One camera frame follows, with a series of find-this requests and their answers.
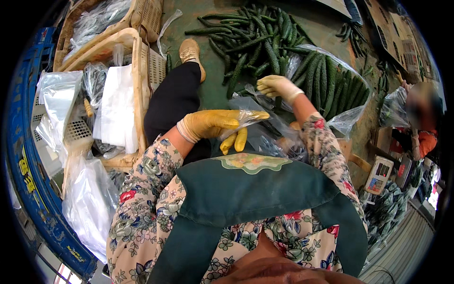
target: shoe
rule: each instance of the shoe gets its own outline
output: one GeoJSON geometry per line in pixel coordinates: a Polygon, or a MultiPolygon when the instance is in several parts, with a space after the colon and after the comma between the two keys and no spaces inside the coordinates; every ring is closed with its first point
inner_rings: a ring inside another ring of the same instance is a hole
{"type": "Polygon", "coordinates": [[[180,45],[180,59],[181,63],[185,63],[190,59],[195,59],[196,62],[200,66],[200,83],[205,81],[207,74],[205,73],[205,69],[203,68],[202,64],[200,63],[199,55],[200,55],[200,48],[197,42],[193,39],[185,39],[180,45]]]}

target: beige plastic crate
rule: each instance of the beige plastic crate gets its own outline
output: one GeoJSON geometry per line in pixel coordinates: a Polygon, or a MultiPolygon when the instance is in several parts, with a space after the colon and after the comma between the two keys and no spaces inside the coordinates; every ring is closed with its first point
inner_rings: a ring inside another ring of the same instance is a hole
{"type": "Polygon", "coordinates": [[[142,42],[142,38],[133,28],[124,29],[85,52],[65,71],[82,70],[88,62],[108,61],[117,43],[123,44],[124,54],[132,53],[132,72],[134,85],[134,122],[138,138],[138,151],[134,154],[119,154],[109,160],[103,160],[106,168],[128,172],[138,157],[147,149],[147,139],[143,130],[143,118],[148,110],[148,103],[153,90],[165,77],[165,60],[161,55],[142,42]]]}
{"type": "Polygon", "coordinates": [[[64,20],[58,39],[54,58],[54,72],[67,69],[68,66],[82,56],[82,54],[114,33],[130,27],[138,29],[141,23],[143,26],[140,33],[142,38],[147,39],[150,43],[158,40],[162,2],[160,0],[132,0],[128,12],[118,23],[107,27],[104,32],[86,43],[73,56],[63,62],[63,58],[70,52],[69,40],[74,34],[74,22],[79,19],[84,11],[90,10],[101,1],[103,0],[80,0],[69,12],[64,20]]]}

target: glove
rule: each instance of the glove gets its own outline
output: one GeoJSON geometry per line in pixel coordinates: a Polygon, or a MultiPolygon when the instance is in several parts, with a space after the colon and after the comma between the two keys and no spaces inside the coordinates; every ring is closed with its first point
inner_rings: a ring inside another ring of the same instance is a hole
{"type": "MultiPolygon", "coordinates": [[[[189,142],[196,143],[202,138],[215,138],[228,130],[235,130],[240,126],[238,122],[239,110],[201,110],[187,114],[177,123],[180,134],[189,142]]],[[[265,111],[250,111],[245,119],[263,120],[270,115],[265,111]]],[[[221,151],[226,155],[229,149],[235,144],[235,150],[244,150],[247,140],[246,127],[240,128],[228,136],[221,143],[221,151]]]]}
{"type": "Polygon", "coordinates": [[[269,75],[257,81],[257,90],[267,97],[281,96],[292,105],[296,97],[304,92],[284,76],[269,75]]]}

